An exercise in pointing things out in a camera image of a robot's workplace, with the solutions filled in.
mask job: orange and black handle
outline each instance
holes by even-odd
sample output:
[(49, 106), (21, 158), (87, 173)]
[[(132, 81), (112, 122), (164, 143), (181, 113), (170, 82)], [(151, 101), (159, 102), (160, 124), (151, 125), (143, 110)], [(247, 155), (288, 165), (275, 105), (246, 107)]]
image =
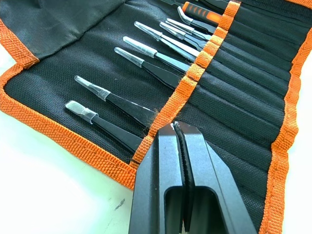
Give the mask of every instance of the orange and black handle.
[(216, 12), (197, 6), (188, 1), (184, 3), (182, 10), (186, 15), (194, 17), (204, 23), (208, 23), (213, 26), (218, 26), (222, 17)]

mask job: white surface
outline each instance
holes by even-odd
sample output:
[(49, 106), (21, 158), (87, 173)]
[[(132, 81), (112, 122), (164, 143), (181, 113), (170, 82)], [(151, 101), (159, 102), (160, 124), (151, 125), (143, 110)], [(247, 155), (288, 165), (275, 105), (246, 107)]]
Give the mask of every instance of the white surface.
[[(0, 74), (14, 64), (0, 46)], [(290, 149), (285, 234), (311, 219), (312, 56), (303, 68), (299, 134)], [(0, 233), (126, 234), (132, 192), (48, 137), (0, 112)], [(122, 206), (116, 207), (124, 200)]]

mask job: orange handle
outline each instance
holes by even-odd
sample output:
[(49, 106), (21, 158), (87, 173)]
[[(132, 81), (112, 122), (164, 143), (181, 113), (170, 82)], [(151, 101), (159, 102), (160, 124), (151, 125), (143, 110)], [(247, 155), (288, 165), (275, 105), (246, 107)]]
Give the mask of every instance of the orange handle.
[(183, 12), (191, 17), (194, 17), (204, 23), (218, 25), (221, 20), (221, 15), (207, 10), (206, 8), (197, 6), (195, 4), (189, 3), (188, 1), (185, 2), (182, 8)]

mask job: tool pouch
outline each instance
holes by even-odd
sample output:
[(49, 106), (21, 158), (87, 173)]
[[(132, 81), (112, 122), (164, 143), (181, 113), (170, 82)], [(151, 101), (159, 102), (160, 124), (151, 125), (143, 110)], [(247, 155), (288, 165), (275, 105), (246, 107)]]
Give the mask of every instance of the tool pouch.
[[(158, 129), (175, 119), (193, 125), (229, 166), (259, 233), (281, 233), (299, 76), (312, 48), (311, 9), (308, 0), (230, 2), (172, 91), (114, 48), (175, 72), (122, 41), (128, 36), (182, 60), (134, 27), (140, 21), (163, 31), (160, 21), (180, 21), (174, 7), (155, 0), (3, 0), (0, 42), (16, 64), (0, 77), (0, 109), (130, 189)], [(150, 130), (81, 87), (75, 75), (157, 110)], [(135, 155), (66, 110), (70, 100), (144, 137)]]

